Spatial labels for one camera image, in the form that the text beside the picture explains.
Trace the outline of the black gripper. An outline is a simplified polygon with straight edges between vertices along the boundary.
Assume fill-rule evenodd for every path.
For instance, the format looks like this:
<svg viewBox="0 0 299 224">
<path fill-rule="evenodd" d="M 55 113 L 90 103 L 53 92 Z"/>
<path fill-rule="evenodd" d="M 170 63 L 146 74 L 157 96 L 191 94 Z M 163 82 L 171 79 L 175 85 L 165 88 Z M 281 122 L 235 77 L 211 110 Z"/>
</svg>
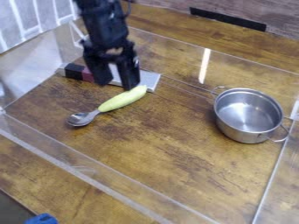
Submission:
<svg viewBox="0 0 299 224">
<path fill-rule="evenodd" d="M 82 41 L 83 55 L 95 82 L 106 86 L 113 81 L 109 62 L 117 62 L 122 85 L 129 91 L 141 83 L 135 43 L 127 39 L 131 6 L 123 11 L 121 0 L 74 1 L 89 31 L 89 39 Z"/>
</svg>

